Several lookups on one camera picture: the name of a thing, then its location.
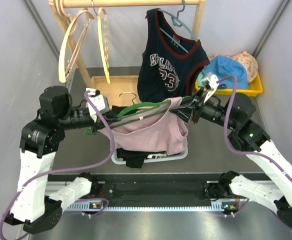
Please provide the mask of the navy maroon-trimmed jersey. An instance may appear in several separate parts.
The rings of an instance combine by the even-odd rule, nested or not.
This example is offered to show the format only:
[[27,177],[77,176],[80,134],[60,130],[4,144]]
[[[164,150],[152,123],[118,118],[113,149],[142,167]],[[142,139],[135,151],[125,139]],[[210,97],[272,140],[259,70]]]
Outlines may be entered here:
[[158,8],[148,10],[148,39],[142,55],[137,92],[142,102],[161,102],[192,93],[210,61],[200,40],[174,32]]

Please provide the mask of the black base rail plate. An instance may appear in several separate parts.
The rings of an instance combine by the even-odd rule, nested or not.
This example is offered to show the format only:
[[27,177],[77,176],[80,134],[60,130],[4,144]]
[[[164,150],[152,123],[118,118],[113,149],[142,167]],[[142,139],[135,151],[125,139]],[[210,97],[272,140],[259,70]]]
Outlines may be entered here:
[[110,211],[140,209],[182,210],[207,207],[217,202],[253,201],[276,210],[282,193],[264,173],[141,173],[141,174],[50,174],[47,189],[55,183],[69,187],[83,178],[88,192],[77,200],[106,201]]

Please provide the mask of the blue bucket hat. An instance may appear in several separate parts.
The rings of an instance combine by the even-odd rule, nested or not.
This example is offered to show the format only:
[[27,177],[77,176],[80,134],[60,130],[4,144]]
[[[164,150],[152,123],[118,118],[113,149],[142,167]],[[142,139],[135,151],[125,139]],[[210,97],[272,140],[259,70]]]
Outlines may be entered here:
[[249,89],[248,75],[245,67],[238,61],[228,56],[218,55],[211,59],[207,66],[204,66],[203,70],[198,75],[198,87],[203,86],[201,79],[207,73],[216,75],[219,80],[224,77],[234,75],[238,80],[237,89]]

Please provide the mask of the pink tank top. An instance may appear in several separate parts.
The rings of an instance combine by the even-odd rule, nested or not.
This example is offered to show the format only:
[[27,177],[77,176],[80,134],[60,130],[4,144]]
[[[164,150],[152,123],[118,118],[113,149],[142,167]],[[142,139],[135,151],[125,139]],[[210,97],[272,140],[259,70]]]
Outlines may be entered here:
[[173,101],[164,114],[119,127],[113,133],[115,148],[138,152],[166,152],[176,155],[184,151],[188,135],[185,123],[169,110],[180,105]]

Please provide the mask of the small black tank top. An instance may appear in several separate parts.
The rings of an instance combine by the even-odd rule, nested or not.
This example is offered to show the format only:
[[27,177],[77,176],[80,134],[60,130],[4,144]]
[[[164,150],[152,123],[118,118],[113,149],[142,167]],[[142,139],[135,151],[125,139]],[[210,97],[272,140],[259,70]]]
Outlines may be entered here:
[[166,153],[161,152],[144,152],[144,151],[130,151],[122,148],[116,150],[117,157],[123,158],[126,161],[126,166],[132,169],[140,169],[144,164],[144,160],[147,159],[147,155],[153,153]]

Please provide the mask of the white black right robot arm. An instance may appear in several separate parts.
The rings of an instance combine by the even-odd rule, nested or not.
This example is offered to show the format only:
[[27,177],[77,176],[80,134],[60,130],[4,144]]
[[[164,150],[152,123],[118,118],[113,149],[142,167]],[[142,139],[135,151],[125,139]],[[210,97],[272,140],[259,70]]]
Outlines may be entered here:
[[205,119],[222,126],[227,148],[252,160],[275,184],[275,188],[270,188],[229,171],[219,179],[220,194],[225,198],[240,195],[253,200],[274,212],[292,229],[292,165],[267,132],[251,119],[256,107],[243,93],[233,92],[225,106],[204,97],[200,90],[170,112],[186,123]]

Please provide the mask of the white plastic laundry basket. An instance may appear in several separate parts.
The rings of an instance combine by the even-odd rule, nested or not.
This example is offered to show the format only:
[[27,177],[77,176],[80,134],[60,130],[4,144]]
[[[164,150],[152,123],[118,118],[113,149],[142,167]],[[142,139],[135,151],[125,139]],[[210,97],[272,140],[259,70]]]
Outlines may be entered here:
[[[165,156],[165,157],[159,157],[159,158],[148,158],[144,160],[144,163],[158,163],[158,162],[166,162],[166,161],[174,161],[174,160],[181,160],[184,159],[187,155],[188,155],[188,141],[187,138],[185,138],[184,141],[184,151],[179,153],[179,154],[175,154],[175,155],[170,155],[170,156]],[[111,160],[113,163],[117,164],[117,165],[126,165],[126,161],[123,160],[123,158],[119,158],[117,157],[117,153],[115,152],[112,156],[111,156]]]

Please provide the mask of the black white striped tank top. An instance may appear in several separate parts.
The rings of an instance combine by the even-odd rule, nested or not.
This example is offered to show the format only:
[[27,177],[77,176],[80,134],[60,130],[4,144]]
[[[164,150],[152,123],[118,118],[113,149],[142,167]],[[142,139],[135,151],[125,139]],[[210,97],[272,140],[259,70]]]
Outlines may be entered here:
[[157,152],[157,153],[147,155],[147,159],[165,158],[166,156],[167,154],[165,152]]

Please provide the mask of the pink floral hat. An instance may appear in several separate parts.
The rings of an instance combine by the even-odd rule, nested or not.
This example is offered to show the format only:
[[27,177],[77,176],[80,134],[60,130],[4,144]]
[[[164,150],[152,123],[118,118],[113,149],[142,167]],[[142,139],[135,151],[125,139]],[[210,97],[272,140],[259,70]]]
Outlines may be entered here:
[[246,69],[249,84],[256,79],[259,73],[259,66],[257,60],[251,54],[244,51],[240,54],[231,56],[231,59],[239,62]]

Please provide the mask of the green plastic hanger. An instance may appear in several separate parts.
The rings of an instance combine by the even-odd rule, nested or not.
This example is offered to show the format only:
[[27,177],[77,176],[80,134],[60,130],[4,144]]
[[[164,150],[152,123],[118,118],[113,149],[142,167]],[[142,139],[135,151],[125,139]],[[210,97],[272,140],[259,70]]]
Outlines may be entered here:
[[[136,123],[142,120],[147,120],[151,117],[164,114],[168,111],[168,106],[172,106],[173,101],[181,100],[184,97],[173,97],[168,98],[161,102],[142,102],[142,103],[134,103],[131,106],[128,106],[124,111],[127,111],[128,114],[121,117],[120,122],[115,122],[111,125],[109,125],[106,122],[105,117],[110,117],[111,115],[106,112],[104,114],[101,114],[99,110],[92,104],[92,107],[96,111],[97,115],[101,118],[103,123],[105,124],[105,130],[109,133],[109,135],[112,135],[116,129],[119,127],[123,127],[132,123]],[[83,109],[83,116],[82,116],[82,124],[81,126],[83,128],[87,127],[90,128],[92,124],[94,123],[93,119],[90,117],[88,106]]]

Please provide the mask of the wooden clothes rack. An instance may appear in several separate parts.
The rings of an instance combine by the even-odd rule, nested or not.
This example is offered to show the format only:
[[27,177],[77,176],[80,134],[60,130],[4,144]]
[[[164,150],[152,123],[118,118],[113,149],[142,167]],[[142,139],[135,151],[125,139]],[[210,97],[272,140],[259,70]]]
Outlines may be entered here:
[[[94,0],[95,10],[99,8],[106,9],[107,7],[139,7],[139,6],[173,6],[182,5],[181,0]],[[205,1],[203,0],[186,0],[186,5],[195,5],[196,11],[193,21],[192,32],[195,36],[198,35],[200,24],[203,16]],[[63,34],[65,34],[70,18],[74,18],[75,15],[82,9],[88,8],[93,14],[94,19],[97,20],[96,13],[92,7],[91,0],[51,0],[49,6],[61,28]],[[79,35],[83,29],[83,25],[86,22],[85,15],[82,15],[78,21],[78,27],[73,34],[75,41],[78,40]],[[135,75],[122,75],[111,76],[111,83],[106,82],[105,75],[90,77],[86,66],[83,70],[79,69],[79,72],[84,80],[86,87],[94,88],[102,91],[109,99],[110,103],[116,106],[126,106],[129,101],[128,98],[120,99],[117,94],[122,92],[137,92],[137,76]]]

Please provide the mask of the blue plastic hanger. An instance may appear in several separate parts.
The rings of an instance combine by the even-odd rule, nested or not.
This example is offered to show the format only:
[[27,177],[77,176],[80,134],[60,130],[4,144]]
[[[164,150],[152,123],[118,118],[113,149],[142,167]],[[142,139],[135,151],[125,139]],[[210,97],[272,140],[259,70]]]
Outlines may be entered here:
[[[182,0],[182,9],[178,10],[176,15],[173,15],[172,13],[168,12],[168,11],[165,11],[163,9],[159,9],[158,11],[159,12],[162,12],[164,14],[167,14],[171,17],[171,20],[172,20],[172,24],[178,28],[180,27],[184,27],[187,32],[191,35],[191,37],[197,42],[198,39],[197,37],[195,36],[195,34],[189,29],[189,27],[184,23],[182,22],[180,19],[179,19],[179,14],[182,13],[184,10],[185,10],[185,7],[186,7],[186,1],[185,0]],[[178,47],[180,47],[185,53],[188,53],[189,51],[184,48],[175,38],[173,38],[171,35],[169,35],[165,30],[163,30],[162,28],[160,28],[160,31],[165,34],[170,40],[172,40]]]

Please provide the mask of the yellow metal-hook hanger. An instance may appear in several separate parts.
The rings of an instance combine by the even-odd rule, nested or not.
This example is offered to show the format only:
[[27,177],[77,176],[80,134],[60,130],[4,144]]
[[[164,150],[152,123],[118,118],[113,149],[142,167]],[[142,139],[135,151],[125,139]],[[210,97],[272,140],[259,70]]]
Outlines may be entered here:
[[106,82],[110,84],[111,80],[110,80],[110,70],[109,70],[110,66],[109,66],[109,48],[108,48],[107,12],[102,7],[100,7],[98,11],[96,11],[93,0],[92,0],[92,7],[97,16],[98,42],[99,42],[104,75],[106,78]]

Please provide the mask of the beige wooden hanger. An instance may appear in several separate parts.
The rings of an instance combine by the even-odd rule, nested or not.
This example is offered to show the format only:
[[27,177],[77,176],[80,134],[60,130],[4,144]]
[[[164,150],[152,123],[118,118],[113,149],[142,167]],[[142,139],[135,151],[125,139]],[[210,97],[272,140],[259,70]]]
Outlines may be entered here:
[[[86,8],[86,7],[84,7],[83,9],[87,9],[87,12],[85,12],[85,13],[83,13],[81,16],[83,16],[83,15],[85,15],[85,18],[86,18],[86,22],[85,22],[85,24],[83,25],[83,29],[84,29],[84,26],[87,26],[87,30],[88,30],[88,27],[89,27],[89,24],[90,24],[90,22],[92,21],[92,20],[94,20],[94,16],[93,16],[93,14],[88,10],[88,8]],[[72,56],[72,54],[74,54],[75,53],[75,45],[78,43],[78,40],[79,40],[79,38],[78,38],[78,40],[77,41],[75,41],[75,39],[74,39],[74,37],[73,37],[73,34],[72,34],[72,36],[70,36],[69,37],[69,39],[68,39],[68,43],[67,43],[67,49],[66,49],[66,57],[65,57],[65,65],[67,66],[68,65],[68,62],[69,62],[69,60],[70,60],[70,58],[71,58],[71,56]],[[81,57],[81,55],[80,55],[80,53],[79,53],[79,55],[78,55],[78,59],[77,59],[77,61],[76,61],[76,63],[75,63],[75,65],[74,65],[74,67],[73,67],[73,70],[71,71],[71,75],[72,75],[72,73],[74,72],[74,68],[75,68],[75,66],[77,66],[81,71],[84,69],[84,67],[85,67],[85,65],[84,65],[84,63],[83,63],[83,60],[82,60],[82,57]]]

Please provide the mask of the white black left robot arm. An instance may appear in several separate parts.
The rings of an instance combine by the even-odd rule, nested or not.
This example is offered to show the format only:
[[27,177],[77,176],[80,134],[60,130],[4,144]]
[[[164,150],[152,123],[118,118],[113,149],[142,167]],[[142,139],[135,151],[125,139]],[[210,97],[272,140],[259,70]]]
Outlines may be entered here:
[[22,225],[31,235],[54,228],[63,212],[82,198],[100,197],[97,179],[88,167],[78,167],[79,175],[64,188],[46,194],[48,176],[55,174],[52,165],[65,138],[72,129],[104,126],[110,130],[106,117],[110,106],[99,90],[87,88],[86,107],[74,106],[66,87],[51,86],[39,97],[36,118],[25,125],[20,139],[20,173],[17,193],[5,211],[2,224]]

